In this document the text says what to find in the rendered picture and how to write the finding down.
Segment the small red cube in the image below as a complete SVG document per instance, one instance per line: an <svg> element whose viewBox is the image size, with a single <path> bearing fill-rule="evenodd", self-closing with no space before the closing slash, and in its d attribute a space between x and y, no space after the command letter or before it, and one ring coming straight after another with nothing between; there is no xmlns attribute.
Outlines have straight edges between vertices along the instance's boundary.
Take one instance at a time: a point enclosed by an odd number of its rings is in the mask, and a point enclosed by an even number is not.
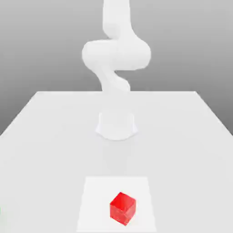
<svg viewBox="0 0 233 233"><path fill-rule="evenodd" d="M128 225L136 213L136 203L136 199L119 192L110 202L110 218L124 226Z"/></svg>

